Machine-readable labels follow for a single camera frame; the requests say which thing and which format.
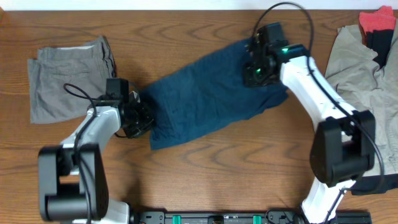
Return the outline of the navy blue shorts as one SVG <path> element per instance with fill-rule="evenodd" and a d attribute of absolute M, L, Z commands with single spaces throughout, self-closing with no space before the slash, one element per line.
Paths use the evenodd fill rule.
<path fill-rule="evenodd" d="M 213 52 L 146 88 L 140 96 L 149 105 L 155 125 L 153 150 L 177 146 L 251 119 L 288 97 L 285 86 L 244 86 L 243 69 L 251 56 L 247 39 Z"/>

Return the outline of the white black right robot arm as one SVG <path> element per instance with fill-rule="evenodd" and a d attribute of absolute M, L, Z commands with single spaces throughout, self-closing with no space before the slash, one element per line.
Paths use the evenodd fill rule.
<path fill-rule="evenodd" d="M 312 120 L 310 167 L 315 178 L 301 210 L 307 223 L 328 223 L 336 218 L 344 194 L 374 167 L 374 115 L 342 99 L 303 45 L 277 40 L 250 44 L 248 50 L 252 62 L 244 71 L 245 84 L 283 84 Z"/>

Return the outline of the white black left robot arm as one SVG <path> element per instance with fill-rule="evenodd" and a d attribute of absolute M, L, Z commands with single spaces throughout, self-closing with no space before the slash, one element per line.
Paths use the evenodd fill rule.
<path fill-rule="evenodd" d="M 130 208 L 111 200 L 101 153 L 122 129 L 138 138 L 154 123 L 141 100 L 102 100 L 90 106 L 79 127 L 58 146 L 38 155 L 39 208 L 46 222 L 129 223 Z"/>

